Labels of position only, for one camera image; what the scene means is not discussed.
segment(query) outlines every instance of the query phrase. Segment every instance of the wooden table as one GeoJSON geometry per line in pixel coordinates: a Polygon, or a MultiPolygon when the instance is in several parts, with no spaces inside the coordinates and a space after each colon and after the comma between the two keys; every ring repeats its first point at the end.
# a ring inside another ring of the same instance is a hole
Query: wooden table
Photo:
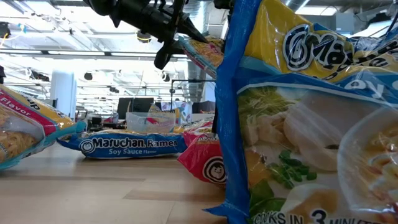
{"type": "Polygon", "coordinates": [[[225,224],[223,201],[175,156],[99,161],[58,144],[0,172],[1,224],[225,224]]]}

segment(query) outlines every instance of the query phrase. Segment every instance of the plastic container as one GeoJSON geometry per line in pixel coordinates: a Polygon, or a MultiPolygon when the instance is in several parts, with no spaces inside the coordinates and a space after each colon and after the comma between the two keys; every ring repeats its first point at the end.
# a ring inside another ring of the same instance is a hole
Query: plastic container
{"type": "Polygon", "coordinates": [[[147,133],[169,133],[175,126],[175,113],[126,113],[127,129],[147,133]]]}

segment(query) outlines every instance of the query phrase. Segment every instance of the bowl of noodles image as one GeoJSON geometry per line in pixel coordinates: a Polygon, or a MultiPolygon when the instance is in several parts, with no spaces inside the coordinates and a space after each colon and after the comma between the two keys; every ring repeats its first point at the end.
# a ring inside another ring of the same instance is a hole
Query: bowl of noodles image
{"type": "Polygon", "coordinates": [[[380,108],[341,140],[338,180],[356,217],[398,223],[398,111],[380,108]]]}

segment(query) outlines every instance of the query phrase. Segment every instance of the yellow ramen package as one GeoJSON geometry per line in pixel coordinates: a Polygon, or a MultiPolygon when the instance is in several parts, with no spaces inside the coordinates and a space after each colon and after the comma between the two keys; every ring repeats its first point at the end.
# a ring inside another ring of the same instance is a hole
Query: yellow ramen package
{"type": "Polygon", "coordinates": [[[55,108],[0,85],[0,170],[83,129],[55,108]]]}
{"type": "Polygon", "coordinates": [[[398,30],[346,38],[237,0],[217,69],[230,223],[398,223],[398,30]]]}

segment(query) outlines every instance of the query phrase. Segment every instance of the ceiling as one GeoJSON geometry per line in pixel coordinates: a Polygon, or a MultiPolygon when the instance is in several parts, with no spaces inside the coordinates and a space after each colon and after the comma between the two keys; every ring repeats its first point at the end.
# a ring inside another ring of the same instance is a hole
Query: ceiling
{"type": "MultiPolygon", "coordinates": [[[[284,2],[292,9],[315,6],[329,10],[331,14],[337,9],[365,12],[392,4],[392,0],[284,2]]],[[[190,13],[199,31],[224,37],[228,26],[227,11],[215,9],[211,1],[194,0],[189,1],[184,11],[190,13]]],[[[122,22],[115,28],[109,17],[97,15],[80,0],[2,0],[0,22],[9,22],[12,34],[0,49],[0,65],[7,75],[5,83],[38,98],[50,97],[50,82],[31,79],[30,71],[39,72],[51,80],[53,69],[60,67],[72,66],[76,70],[77,105],[100,113],[112,113],[119,97],[154,97],[170,101],[171,83],[163,81],[163,74],[168,74],[171,79],[210,79],[184,55],[174,55],[163,70],[155,68],[154,54],[162,47],[161,43],[155,38],[148,44],[139,42],[135,27],[122,22]],[[16,49],[28,51],[16,52],[16,49]],[[84,79],[86,72],[93,74],[92,81],[84,79]],[[109,86],[116,87],[119,93],[110,92],[109,86]]],[[[174,84],[178,87],[176,98],[201,100],[202,83],[174,84]]]]}

